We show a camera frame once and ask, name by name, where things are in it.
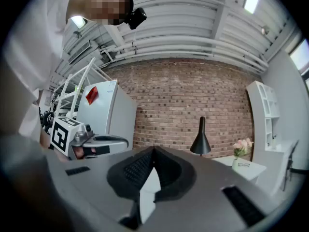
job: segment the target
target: lamp shade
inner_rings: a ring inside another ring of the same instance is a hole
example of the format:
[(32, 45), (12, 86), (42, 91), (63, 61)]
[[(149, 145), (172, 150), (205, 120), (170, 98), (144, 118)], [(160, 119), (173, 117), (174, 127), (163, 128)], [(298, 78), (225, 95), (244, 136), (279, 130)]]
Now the lamp shade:
[(199, 119), (199, 129), (196, 139), (194, 140), (190, 151), (195, 154), (207, 154), (211, 151), (211, 147), (205, 135), (205, 117)]

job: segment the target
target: white ceiling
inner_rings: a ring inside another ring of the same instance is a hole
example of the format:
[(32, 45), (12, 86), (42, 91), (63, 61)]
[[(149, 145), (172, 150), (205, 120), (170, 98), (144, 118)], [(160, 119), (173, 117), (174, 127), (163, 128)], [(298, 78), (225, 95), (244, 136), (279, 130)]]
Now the white ceiling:
[[(259, 0), (254, 14), (250, 14), (243, 8), (244, 1), (134, 0), (134, 9), (142, 7), (147, 14), (147, 19), (135, 30), (131, 30), (127, 24), (121, 24), (111, 29), (111, 26), (99, 26), (90, 21), (83, 28), (78, 29), (70, 20), (65, 32), (63, 60), (57, 68), (57, 74), (53, 76), (51, 84), (56, 87), (61, 77), (66, 78), (71, 72), (82, 68), (93, 56), (101, 59), (96, 61), (98, 66), (107, 65), (106, 63), (110, 59), (105, 53), (100, 55), (99, 51), (92, 53), (91, 56), (85, 53), (88, 56), (82, 55), (80, 57), (82, 60), (78, 64), (69, 65), (67, 60), (70, 55), (88, 40), (96, 42), (100, 48), (105, 48), (111, 45), (118, 47), (132, 41), (138, 42), (143, 39), (155, 39), (162, 36), (175, 36), (176, 38), (197, 36), (204, 39), (215, 39), (248, 51), (251, 56), (244, 57), (243, 53), (231, 49), (230, 45), (225, 47), (196, 40), (148, 43), (118, 53), (110, 52), (110, 55), (115, 59), (116, 54), (136, 49), (174, 45), (174, 53), (170, 53), (170, 50), (163, 53), (157, 50), (157, 53), (152, 51), (151, 56), (139, 58), (131, 56), (130, 61), (177, 56), (204, 58), (234, 64), (248, 71), (261, 74), (267, 69), (265, 64), (267, 65), (267, 62), (284, 45), (290, 35), (298, 29), (285, 7), (278, 0)], [(269, 27), (268, 35), (261, 33), (261, 28), (264, 26)], [(78, 39), (76, 34), (73, 34), (74, 31), (79, 31), (82, 37)], [(191, 53), (197, 52), (196, 50), (177, 50), (176, 46), (180, 44), (211, 47), (215, 50), (199, 50), (200, 54), (197, 55)], [(123, 59), (112, 65), (125, 62), (126, 60)]]

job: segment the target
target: wall pipe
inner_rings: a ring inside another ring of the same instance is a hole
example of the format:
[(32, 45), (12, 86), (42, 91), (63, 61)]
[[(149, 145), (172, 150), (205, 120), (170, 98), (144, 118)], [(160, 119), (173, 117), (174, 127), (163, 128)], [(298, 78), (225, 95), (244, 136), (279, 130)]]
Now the wall pipe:
[(135, 54), (135, 55), (131, 55), (131, 56), (127, 56), (124, 58), (118, 58), (115, 59), (114, 62), (118, 62), (121, 60), (125, 60), (127, 58), (136, 58), (136, 57), (142, 57), (142, 56), (148, 56), (148, 55), (162, 55), (162, 54), (193, 54), (193, 55), (202, 55), (202, 56), (209, 56), (209, 57), (215, 57), (215, 58), (221, 58), (221, 59), (226, 59), (232, 62), (237, 62), (238, 64), (241, 64), (241, 68), (250, 70), (251, 72), (254, 73), (261, 73), (261, 70), (257, 70), (255, 68), (253, 68), (250, 65), (244, 64), (244, 63), (240, 63), (237, 60), (234, 59), (230, 59), (228, 57), (224, 57), (224, 56), (220, 56), (220, 55), (215, 55), (215, 54), (211, 54), (211, 53), (204, 53), (204, 52), (191, 52), (191, 51), (159, 51), (159, 52), (148, 52), (148, 53), (141, 53), (141, 54)]
[(134, 54), (143, 54), (143, 53), (149, 53), (149, 52), (155, 52), (155, 51), (162, 51), (162, 50), (200, 50), (200, 51), (209, 51), (209, 52), (215, 52), (215, 53), (221, 53), (223, 55), (233, 57), (240, 59), (242, 61), (245, 61), (246, 63), (249, 63), (258, 69), (265, 71), (266, 68), (260, 66), (259, 64), (245, 58), (245, 56), (239, 56), (237, 54), (227, 52), (222, 49), (217, 49), (217, 48), (212, 48), (212, 47), (206, 47), (206, 46), (199, 46), (199, 45), (185, 45), (185, 44), (180, 44), (180, 45), (160, 45), (160, 46), (152, 46), (152, 47), (147, 47), (147, 48), (142, 48), (142, 49), (136, 49), (134, 51), (130, 51), (127, 53), (119, 54), (116, 55), (116, 59), (119, 58), (126, 58), (128, 56), (134, 55)]
[(153, 37), (150, 39), (144, 39), (144, 40), (139, 40), (139, 41), (133, 41), (131, 43), (127, 43), (125, 45), (119, 46), (117, 48), (112, 48), (108, 51), (113, 51), (113, 52), (118, 52), (124, 49), (128, 49), (131, 47), (136, 47), (138, 45), (143, 45), (143, 44), (149, 44), (149, 43), (161, 43), (161, 42), (171, 42), (171, 41), (193, 41), (193, 42), (200, 42), (200, 43), (207, 43), (207, 44), (214, 44), (214, 45), (220, 45), (224, 46), (227, 48), (230, 48), (234, 51), (240, 52), (246, 56), (249, 56), (256, 60), (257, 62), (263, 64), (265, 67), (268, 67), (268, 64), (264, 61), (262, 61), (260, 58), (257, 56), (253, 55), (249, 51), (246, 51), (242, 48), (239, 48), (237, 46), (234, 46), (232, 44), (223, 42), (223, 41), (218, 41), (218, 40), (213, 40), (209, 38), (203, 38), (203, 37), (197, 37), (197, 36), (164, 36), (164, 37)]

